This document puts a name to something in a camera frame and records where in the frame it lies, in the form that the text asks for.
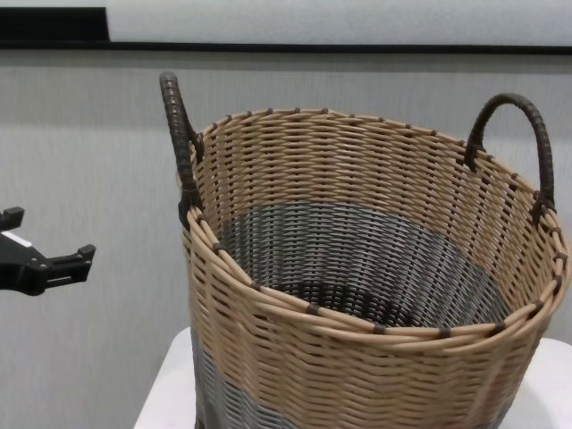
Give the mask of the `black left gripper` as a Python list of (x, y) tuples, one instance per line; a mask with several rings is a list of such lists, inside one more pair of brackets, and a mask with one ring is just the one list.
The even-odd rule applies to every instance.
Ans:
[(0, 214), (1, 290), (38, 296), (56, 286), (85, 282), (96, 247), (88, 244), (76, 253), (47, 258), (11, 230), (21, 226), (25, 210), (16, 206)]

